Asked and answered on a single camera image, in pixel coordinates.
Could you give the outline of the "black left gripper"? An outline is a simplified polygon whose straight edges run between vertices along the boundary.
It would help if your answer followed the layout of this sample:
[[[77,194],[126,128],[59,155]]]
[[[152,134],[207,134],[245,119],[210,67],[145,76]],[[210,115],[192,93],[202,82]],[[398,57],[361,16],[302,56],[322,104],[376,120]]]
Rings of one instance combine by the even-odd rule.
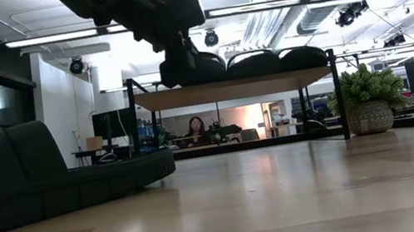
[[[198,49],[190,39],[192,27],[188,0],[137,0],[125,3],[121,9],[123,25],[133,32],[137,41],[152,44],[155,52],[168,57],[160,65],[163,86],[174,88],[184,79],[184,69],[196,66]]]

